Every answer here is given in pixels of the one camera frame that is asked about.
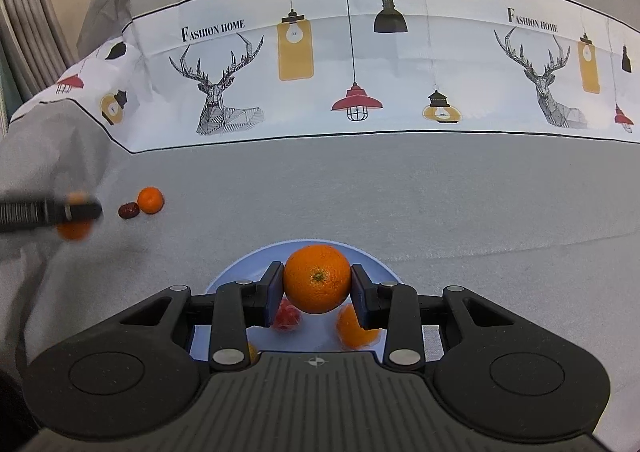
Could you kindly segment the small mandarin orange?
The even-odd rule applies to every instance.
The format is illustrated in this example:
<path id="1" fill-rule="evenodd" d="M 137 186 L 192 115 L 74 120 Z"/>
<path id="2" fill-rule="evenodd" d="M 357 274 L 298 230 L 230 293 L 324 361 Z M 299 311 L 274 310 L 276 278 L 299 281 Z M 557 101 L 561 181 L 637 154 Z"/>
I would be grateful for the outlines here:
<path id="1" fill-rule="evenodd" d="M 147 215 L 155 215 L 164 207 L 164 195 L 157 187 L 148 186 L 139 192 L 137 204 L 142 212 Z"/>
<path id="2" fill-rule="evenodd" d="M 84 192 L 74 192 L 68 195 L 68 202 L 72 205 L 84 203 L 89 196 Z M 85 239 L 91 232 L 93 225 L 92 220 L 74 221 L 70 223 L 58 224 L 55 228 L 63 239 L 66 241 L 78 242 Z"/>

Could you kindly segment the tan longan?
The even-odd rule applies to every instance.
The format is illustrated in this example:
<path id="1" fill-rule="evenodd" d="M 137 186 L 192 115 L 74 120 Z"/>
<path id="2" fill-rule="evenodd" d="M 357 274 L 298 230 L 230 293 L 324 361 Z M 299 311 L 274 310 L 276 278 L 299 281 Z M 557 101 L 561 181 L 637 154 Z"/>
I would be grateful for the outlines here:
<path id="1" fill-rule="evenodd" d="M 258 360 L 259 351 L 250 342 L 247 344 L 248 354 L 250 355 L 250 363 L 255 364 Z"/>

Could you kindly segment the dark red jujube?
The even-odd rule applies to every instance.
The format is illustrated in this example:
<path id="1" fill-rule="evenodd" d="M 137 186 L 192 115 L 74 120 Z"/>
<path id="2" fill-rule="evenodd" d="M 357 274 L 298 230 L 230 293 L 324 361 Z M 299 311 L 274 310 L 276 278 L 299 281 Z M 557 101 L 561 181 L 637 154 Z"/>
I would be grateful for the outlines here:
<path id="1" fill-rule="evenodd" d="M 122 204 L 117 210 L 117 213 L 120 219 L 134 219 L 140 215 L 140 207 L 135 201 L 130 201 L 130 203 Z"/>

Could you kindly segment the red fruit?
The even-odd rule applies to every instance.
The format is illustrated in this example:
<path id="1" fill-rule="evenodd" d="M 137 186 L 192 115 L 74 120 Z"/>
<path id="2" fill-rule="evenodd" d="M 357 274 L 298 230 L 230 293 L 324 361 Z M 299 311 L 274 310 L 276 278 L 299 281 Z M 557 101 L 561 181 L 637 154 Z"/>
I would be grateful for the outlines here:
<path id="1" fill-rule="evenodd" d="M 283 298 L 271 328 L 280 333 L 291 333 L 298 330 L 300 322 L 302 322 L 302 313 L 288 298 Z"/>

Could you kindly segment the grey curtain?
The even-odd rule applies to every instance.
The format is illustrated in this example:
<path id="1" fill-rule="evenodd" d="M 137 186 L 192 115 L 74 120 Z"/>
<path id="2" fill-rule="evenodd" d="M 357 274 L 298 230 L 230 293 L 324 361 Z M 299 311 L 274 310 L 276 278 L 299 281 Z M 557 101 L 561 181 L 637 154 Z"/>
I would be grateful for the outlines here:
<path id="1" fill-rule="evenodd" d="M 55 83 L 75 60 L 51 0 L 1 0 L 1 95 L 6 117 Z"/>

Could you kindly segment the grey printed sofa cover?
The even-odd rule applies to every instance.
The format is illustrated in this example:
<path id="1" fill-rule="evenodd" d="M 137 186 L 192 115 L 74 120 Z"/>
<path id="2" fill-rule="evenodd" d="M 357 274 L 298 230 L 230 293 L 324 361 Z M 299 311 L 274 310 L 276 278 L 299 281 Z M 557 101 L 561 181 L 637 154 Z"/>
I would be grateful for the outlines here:
<path id="1" fill-rule="evenodd" d="M 1 232 L 27 450 L 638 449 L 639 0 L 92 0 L 78 52 L 1 142 L 1 202 L 103 209 Z M 209 367 L 206 289 L 298 239 L 416 291 L 423 368 Z"/>

